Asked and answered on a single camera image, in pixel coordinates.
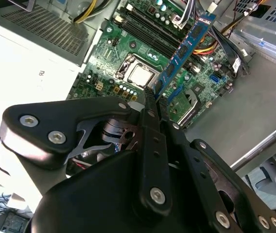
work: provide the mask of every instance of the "label sticker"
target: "label sticker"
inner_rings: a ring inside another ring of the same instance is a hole
[[[244,57],[247,57],[247,56],[248,56],[248,53],[246,52],[245,49],[242,49],[241,52],[242,52],[242,54],[243,54]]]
[[[233,64],[233,69],[235,73],[237,73],[237,71],[239,70],[240,65],[241,65],[241,60],[238,57],[237,59],[235,59],[235,62]]]

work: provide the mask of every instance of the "blue ram module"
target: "blue ram module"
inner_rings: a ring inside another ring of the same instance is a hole
[[[215,19],[215,15],[205,12],[195,22],[153,86],[156,101],[163,95],[175,75],[193,53],[203,36],[208,32]]]

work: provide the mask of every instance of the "cpu socket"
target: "cpu socket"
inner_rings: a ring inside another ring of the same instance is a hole
[[[116,78],[140,89],[152,87],[159,75],[150,64],[136,54],[128,54],[116,73]]]

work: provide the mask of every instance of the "motherboard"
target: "motherboard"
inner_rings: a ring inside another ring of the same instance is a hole
[[[180,15],[181,9],[168,0],[122,0],[102,24],[69,99],[118,96],[143,103],[143,89],[154,85],[193,25],[192,20],[176,25]],[[233,77],[221,48],[192,54],[163,94],[171,120],[189,127],[216,98],[233,90]]]

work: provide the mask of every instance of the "ram slot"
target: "ram slot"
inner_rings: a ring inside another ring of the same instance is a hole
[[[128,16],[127,21],[130,21],[130,20],[136,21],[140,25],[150,30],[155,35],[155,37],[159,36],[163,41],[166,41],[167,43],[169,43],[174,48],[174,51],[167,57],[168,58],[172,57],[173,53],[178,49],[181,43],[181,41],[175,38],[175,35],[173,35],[165,28],[161,28],[160,26],[158,26],[149,16],[145,15],[142,11],[136,8],[133,8],[131,11],[126,9],[126,14]],[[190,59],[188,59],[188,61],[185,63],[184,69],[188,70],[193,74],[195,74],[195,71],[191,70],[191,65],[190,65],[193,63],[198,63],[201,66],[204,65],[204,62],[199,58],[199,56],[192,54],[190,56]]]
[[[127,11],[127,15],[130,16],[133,20],[137,21],[139,24],[143,25],[150,31],[152,31],[155,36],[161,37],[163,40],[167,41],[174,47],[178,47],[181,41],[175,39],[175,36],[172,35],[169,31],[157,26],[149,17],[144,16],[142,12],[138,9],[133,9],[132,11]]]
[[[157,52],[163,54],[167,58],[171,58],[173,54],[175,53],[175,50],[177,48],[169,48],[168,46],[164,45],[161,41],[157,40],[155,36],[151,36],[148,33],[141,30],[139,27],[134,25],[130,21],[123,22],[122,24],[119,24],[121,28],[123,28],[126,32],[130,33],[137,39],[141,40]],[[192,74],[195,74],[192,71],[190,60],[184,63],[183,68],[186,69],[188,72],[191,72]]]

